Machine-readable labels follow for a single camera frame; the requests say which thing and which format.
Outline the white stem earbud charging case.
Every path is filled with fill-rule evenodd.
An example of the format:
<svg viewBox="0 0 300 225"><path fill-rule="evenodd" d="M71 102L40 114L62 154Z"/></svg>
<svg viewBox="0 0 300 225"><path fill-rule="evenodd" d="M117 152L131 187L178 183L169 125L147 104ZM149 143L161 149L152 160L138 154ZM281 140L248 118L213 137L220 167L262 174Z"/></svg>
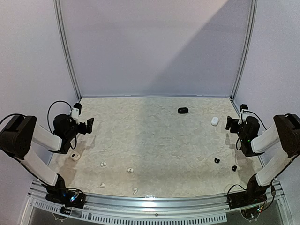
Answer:
<svg viewBox="0 0 300 225"><path fill-rule="evenodd" d="M71 154L71 159L72 159L73 161L79 160L79 159L80 159L80 154L74 151L74 152Z"/></svg>

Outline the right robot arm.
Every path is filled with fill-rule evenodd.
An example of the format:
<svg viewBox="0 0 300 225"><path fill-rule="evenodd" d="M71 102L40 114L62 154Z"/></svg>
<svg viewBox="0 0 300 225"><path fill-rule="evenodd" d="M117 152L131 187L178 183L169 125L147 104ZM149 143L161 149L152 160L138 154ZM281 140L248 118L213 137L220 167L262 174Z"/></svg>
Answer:
<svg viewBox="0 0 300 225"><path fill-rule="evenodd" d="M238 119L227 117L226 130L237 134L240 150L246 157L259 156L278 144L273 157L248 181L242 200L253 204L300 154L300 118L296 114L275 115L273 124L263 133L259 120L242 111Z"/></svg>

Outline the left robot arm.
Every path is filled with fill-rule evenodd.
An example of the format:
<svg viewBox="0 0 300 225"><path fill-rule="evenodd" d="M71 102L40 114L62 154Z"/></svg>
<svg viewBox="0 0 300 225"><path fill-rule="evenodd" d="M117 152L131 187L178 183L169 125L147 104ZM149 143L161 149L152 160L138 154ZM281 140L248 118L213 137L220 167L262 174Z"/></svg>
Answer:
<svg viewBox="0 0 300 225"><path fill-rule="evenodd" d="M43 146L53 153L67 154L72 140L78 134L92 133L94 118L83 123L77 122L70 115L60 114L54 118L53 133L39 125L36 116L13 113L0 122L3 123L6 119L9 121L0 131L0 149L21 163L44 185L54 187L51 191L52 197L59 203L66 203L70 194L63 188L63 184L59 184L64 180L44 163L33 150L31 143Z"/></svg>

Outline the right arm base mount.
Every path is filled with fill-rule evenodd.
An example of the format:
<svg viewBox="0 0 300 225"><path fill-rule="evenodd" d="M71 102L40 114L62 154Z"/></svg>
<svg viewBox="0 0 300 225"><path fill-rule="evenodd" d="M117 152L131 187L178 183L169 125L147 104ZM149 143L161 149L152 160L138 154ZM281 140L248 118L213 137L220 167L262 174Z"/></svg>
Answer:
<svg viewBox="0 0 300 225"><path fill-rule="evenodd" d="M230 209L264 203L267 200L266 191L243 190L238 192L227 192L227 203Z"/></svg>

